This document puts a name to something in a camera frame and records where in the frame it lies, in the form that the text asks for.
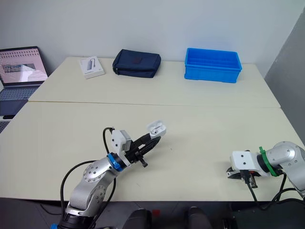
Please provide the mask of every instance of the blue plastic bin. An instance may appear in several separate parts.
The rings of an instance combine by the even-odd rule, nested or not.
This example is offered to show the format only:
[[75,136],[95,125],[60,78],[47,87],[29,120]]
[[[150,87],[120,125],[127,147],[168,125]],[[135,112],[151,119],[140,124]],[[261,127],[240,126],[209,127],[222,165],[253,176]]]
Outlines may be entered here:
[[188,48],[185,79],[236,83],[242,70],[236,52]]

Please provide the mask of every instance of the small white object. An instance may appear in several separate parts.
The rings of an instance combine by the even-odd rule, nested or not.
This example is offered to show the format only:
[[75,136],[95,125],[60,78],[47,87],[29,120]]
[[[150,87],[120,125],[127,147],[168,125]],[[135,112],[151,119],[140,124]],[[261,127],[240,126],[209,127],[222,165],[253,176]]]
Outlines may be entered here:
[[105,74],[101,63],[99,62],[99,59],[96,56],[81,59],[79,63],[81,71],[86,79]]
[[148,124],[147,130],[152,139],[166,134],[166,126],[161,120]]

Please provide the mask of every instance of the white box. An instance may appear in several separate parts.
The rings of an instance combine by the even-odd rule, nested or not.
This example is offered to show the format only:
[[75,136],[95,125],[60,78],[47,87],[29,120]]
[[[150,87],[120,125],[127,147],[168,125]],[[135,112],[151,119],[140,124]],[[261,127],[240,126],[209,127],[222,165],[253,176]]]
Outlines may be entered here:
[[80,60],[81,71],[86,79],[104,75],[105,71],[96,56]]

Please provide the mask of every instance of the laptop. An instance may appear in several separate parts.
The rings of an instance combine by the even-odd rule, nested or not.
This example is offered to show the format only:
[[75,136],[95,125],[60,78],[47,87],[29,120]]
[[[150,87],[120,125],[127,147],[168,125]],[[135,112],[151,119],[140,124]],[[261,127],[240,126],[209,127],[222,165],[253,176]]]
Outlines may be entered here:
[[37,46],[0,50],[0,116],[15,115],[47,78]]

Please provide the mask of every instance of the green cable tie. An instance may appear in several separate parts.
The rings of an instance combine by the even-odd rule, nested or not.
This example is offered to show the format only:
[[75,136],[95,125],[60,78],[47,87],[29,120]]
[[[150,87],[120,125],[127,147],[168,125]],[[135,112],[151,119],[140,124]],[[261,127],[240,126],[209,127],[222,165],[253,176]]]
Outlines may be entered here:
[[271,175],[274,176],[274,177],[277,177],[278,175],[276,174],[276,172],[273,170],[271,164],[269,163],[268,161],[268,158],[266,156],[266,151],[260,146],[259,147],[259,152],[262,154],[263,156],[263,160],[268,168],[268,170],[270,171]]

